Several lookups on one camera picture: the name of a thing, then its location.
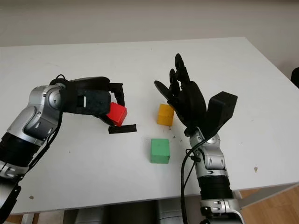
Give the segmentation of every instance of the silver robot arm segment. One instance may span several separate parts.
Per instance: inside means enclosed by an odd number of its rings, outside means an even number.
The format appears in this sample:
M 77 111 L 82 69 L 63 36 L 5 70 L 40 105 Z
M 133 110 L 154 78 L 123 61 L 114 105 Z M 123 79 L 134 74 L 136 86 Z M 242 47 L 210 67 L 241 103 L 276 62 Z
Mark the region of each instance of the silver robot arm segment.
M 191 146 L 203 140 L 198 128 L 190 137 Z M 201 213 L 207 219 L 201 224 L 245 224 L 238 200 L 229 187 L 228 172 L 216 134 L 194 151 L 196 176 L 201 189 Z
M 58 124 L 60 93 L 58 85 L 32 90 L 29 103 L 8 128 L 0 142 L 0 223 L 13 208 L 21 190 L 18 182 L 29 170 L 33 155 Z

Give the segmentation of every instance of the black cable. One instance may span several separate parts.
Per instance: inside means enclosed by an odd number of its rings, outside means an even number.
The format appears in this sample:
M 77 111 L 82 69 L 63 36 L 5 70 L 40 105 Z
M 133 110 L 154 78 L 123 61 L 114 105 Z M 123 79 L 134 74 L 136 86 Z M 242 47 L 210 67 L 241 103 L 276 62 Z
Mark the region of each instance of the black cable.
M 58 124 L 57 124 L 57 128 L 55 129 L 54 132 L 52 132 L 52 134 L 49 135 L 48 139 L 47 139 L 47 143 L 45 145 L 45 147 L 39 152 L 39 154 L 37 154 L 37 156 L 31 161 L 31 163 L 29 164 L 29 169 L 28 171 L 30 171 L 36 164 L 37 162 L 40 160 L 40 158 L 46 153 L 46 151 L 50 148 L 50 145 L 52 144 L 52 142 L 54 141 L 54 139 L 56 138 L 58 132 L 59 132 L 59 129 L 60 129 L 60 126 L 61 126 L 61 123 L 62 123 L 62 113 L 63 112 L 60 112 L 60 115 L 59 115 L 59 120 L 58 120 Z
M 189 174 L 188 174 L 188 176 L 187 176 L 187 178 L 186 178 L 186 180 L 185 180 L 185 183 L 184 183 L 184 189 L 185 189 L 185 187 L 186 187 L 187 181 L 188 181 L 188 179 L 189 179 L 189 177 L 190 177 L 190 175 L 191 175 L 191 173 L 192 173 L 192 170 L 193 170 L 194 166 L 195 166 L 195 162 L 193 163 L 193 165 L 192 165 L 192 167 L 191 167 L 191 169 L 190 169 L 190 171 L 189 171 Z
M 184 187 L 185 186 L 184 169 L 185 169 L 186 161 L 187 161 L 187 159 L 188 159 L 188 157 L 190 156 L 191 153 L 194 153 L 194 151 L 198 147 L 200 147 L 201 145 L 206 143 L 209 139 L 211 139 L 214 135 L 216 135 L 220 128 L 221 127 L 216 128 L 215 131 L 213 131 L 210 136 L 208 136 L 207 138 L 205 138 L 204 140 L 202 140 L 201 142 L 199 142 L 195 146 L 193 146 L 192 149 L 187 152 L 186 156 L 183 159 L 182 166 L 181 166 L 181 210 L 182 210 L 182 218 L 183 218 L 183 223 L 184 224 L 188 224 L 187 212 L 186 212 L 186 206 L 185 206 L 185 187 Z
M 56 78 L 59 78 L 59 76 L 62 76 L 62 78 L 65 79 L 65 76 L 63 74 L 58 75 Z

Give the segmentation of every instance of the table leg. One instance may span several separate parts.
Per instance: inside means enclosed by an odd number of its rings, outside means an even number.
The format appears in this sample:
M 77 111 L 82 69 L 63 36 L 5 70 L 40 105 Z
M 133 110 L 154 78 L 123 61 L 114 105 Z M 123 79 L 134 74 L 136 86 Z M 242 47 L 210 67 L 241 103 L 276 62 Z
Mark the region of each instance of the table leg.
M 239 201 L 240 208 L 242 208 L 242 209 L 246 208 L 247 206 L 250 206 L 252 204 L 255 204 L 257 202 L 265 200 L 269 197 L 275 196 L 284 191 L 287 191 L 293 187 L 296 187 L 297 185 L 299 185 L 299 183 L 291 183 L 291 184 L 286 184 L 286 185 L 262 188 L 258 192 L 254 193 L 252 195 L 249 195 L 246 198 L 239 199 L 238 201 Z
M 34 213 L 23 215 L 21 224 L 32 224 Z

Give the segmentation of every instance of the wooden block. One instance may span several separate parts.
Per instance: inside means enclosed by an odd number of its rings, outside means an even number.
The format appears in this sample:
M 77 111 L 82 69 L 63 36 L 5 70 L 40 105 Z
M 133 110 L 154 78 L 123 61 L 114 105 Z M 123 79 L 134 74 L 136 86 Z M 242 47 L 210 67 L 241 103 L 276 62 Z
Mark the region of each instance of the wooden block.
M 160 125 L 172 126 L 174 110 L 171 106 L 160 104 L 157 123 Z
M 152 139 L 150 162 L 151 163 L 168 163 L 170 158 L 169 140 Z
M 110 113 L 107 116 L 113 121 L 113 123 L 120 127 L 127 115 L 126 107 L 111 102 L 110 104 Z

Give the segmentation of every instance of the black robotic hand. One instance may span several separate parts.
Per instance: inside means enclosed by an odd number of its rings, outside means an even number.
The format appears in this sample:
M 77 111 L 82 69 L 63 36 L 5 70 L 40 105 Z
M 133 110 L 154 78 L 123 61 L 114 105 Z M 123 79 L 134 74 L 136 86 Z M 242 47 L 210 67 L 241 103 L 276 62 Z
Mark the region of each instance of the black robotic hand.
M 233 116 L 237 96 L 220 92 L 210 99 L 206 110 L 205 99 L 196 83 L 190 81 L 180 54 L 175 56 L 175 67 L 176 71 L 170 70 L 169 89 L 159 81 L 155 81 L 155 86 L 187 127 L 186 136 L 190 136 L 198 127 L 207 137 L 216 129 L 220 129 Z

